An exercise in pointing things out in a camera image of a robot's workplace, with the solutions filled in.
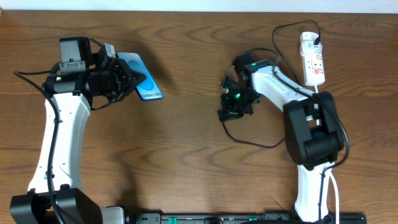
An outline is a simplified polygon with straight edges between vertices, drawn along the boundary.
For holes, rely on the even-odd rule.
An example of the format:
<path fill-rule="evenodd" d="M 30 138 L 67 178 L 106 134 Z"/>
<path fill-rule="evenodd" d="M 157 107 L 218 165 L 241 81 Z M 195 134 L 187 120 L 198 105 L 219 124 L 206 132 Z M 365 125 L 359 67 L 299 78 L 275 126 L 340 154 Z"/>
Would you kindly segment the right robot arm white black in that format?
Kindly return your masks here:
<path fill-rule="evenodd" d="M 298 168 L 298 194 L 294 209 L 303 222 L 322 222 L 328 216 L 328 180 L 339 165 L 338 153 L 348 147 L 346 131 L 338 118 L 333 97 L 315 93 L 286 77 L 271 60 L 254 61 L 249 52 L 229 65 L 238 77 L 224 76 L 219 121 L 252 114 L 252 104 L 266 97 L 284 117 L 284 140 Z"/>

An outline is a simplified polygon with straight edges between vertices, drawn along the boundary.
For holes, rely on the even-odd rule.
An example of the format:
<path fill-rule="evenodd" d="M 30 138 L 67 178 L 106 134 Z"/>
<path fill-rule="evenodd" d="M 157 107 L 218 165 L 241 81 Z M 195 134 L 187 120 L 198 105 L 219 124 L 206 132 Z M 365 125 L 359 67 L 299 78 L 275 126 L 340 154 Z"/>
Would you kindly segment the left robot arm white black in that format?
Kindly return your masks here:
<path fill-rule="evenodd" d="M 122 101 L 145 75 L 132 70 L 111 44 L 88 37 L 60 39 L 61 61 L 37 87 L 45 98 L 46 123 L 35 174 L 24 195 L 11 199 L 16 223 L 130 223 L 122 206 L 100 207 L 83 191 L 81 152 L 93 98 Z"/>

